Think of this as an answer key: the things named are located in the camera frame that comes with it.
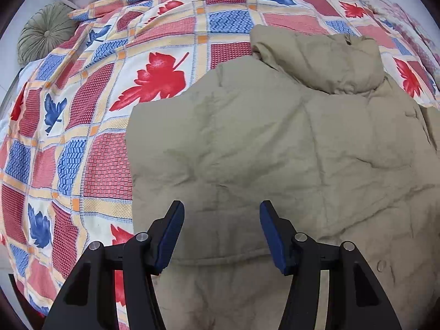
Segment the beige puffer jacket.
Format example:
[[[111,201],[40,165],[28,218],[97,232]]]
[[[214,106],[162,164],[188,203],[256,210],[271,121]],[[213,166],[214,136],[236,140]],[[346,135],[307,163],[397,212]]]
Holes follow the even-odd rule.
[[[154,283],[166,327],[279,326],[290,280],[260,224],[270,200],[315,240],[352,241],[417,329],[439,297],[439,111],[397,85],[371,38],[262,25],[250,38],[251,55],[129,118],[134,229],[185,207]]]

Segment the leaf patterned bed cover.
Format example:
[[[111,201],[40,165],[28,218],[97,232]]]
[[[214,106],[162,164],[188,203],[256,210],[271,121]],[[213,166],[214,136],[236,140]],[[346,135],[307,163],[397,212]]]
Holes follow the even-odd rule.
[[[409,43],[360,0],[101,0],[20,89],[1,138],[1,243],[43,318],[84,248],[133,232],[125,130],[135,105],[179,95],[251,52],[255,25],[374,38],[414,100],[439,88]]]

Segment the checked pink quilt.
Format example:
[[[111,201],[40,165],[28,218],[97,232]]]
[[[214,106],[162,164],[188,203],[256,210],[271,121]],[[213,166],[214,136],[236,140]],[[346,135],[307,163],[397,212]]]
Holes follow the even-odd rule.
[[[422,25],[405,12],[399,4],[390,0],[360,0],[366,4],[374,14],[397,30],[411,45],[421,59],[422,65],[433,78],[439,88],[439,46],[434,43]]]

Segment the round green cushion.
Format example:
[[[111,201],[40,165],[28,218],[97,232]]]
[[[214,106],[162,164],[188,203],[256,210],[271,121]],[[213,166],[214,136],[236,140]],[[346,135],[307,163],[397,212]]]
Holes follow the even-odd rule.
[[[74,35],[78,23],[68,16],[72,11],[67,4],[55,2],[38,10],[26,22],[17,43],[20,66],[46,57]]]

